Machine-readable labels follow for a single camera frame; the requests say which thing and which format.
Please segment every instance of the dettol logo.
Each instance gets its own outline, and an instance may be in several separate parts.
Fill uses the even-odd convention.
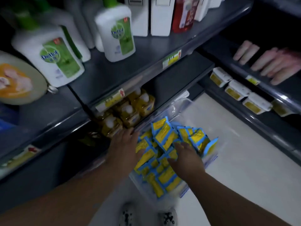
[[[116,23],[116,25],[111,28],[111,34],[115,39],[121,39],[124,35],[123,25],[121,23]]]
[[[50,45],[44,45],[44,48],[40,52],[42,60],[47,63],[57,63],[61,59],[61,55],[58,50]]]

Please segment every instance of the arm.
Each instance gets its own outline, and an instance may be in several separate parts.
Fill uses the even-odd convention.
[[[143,151],[135,153],[139,133],[133,129],[117,133],[106,161],[79,179],[58,186],[48,194],[0,215],[1,226],[86,226],[99,205],[133,170]]]
[[[208,175],[189,144],[181,143],[175,148],[178,159],[169,159],[169,163],[195,194],[212,226],[289,225]]]

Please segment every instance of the green bottle cap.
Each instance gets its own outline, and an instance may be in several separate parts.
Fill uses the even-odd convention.
[[[21,28],[26,30],[35,30],[39,27],[38,23],[31,17],[28,10],[15,13]]]
[[[118,5],[117,0],[102,0],[103,6],[106,8],[113,8]]]
[[[47,0],[34,0],[40,12],[47,12],[51,9]]]

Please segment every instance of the orange label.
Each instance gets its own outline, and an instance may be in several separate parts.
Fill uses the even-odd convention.
[[[9,64],[0,65],[0,97],[21,98],[32,91],[32,82],[23,72]]]

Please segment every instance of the beige bottle with orange label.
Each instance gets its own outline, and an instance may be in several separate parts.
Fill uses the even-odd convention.
[[[33,102],[47,91],[39,71],[25,61],[0,51],[0,101],[10,105]]]

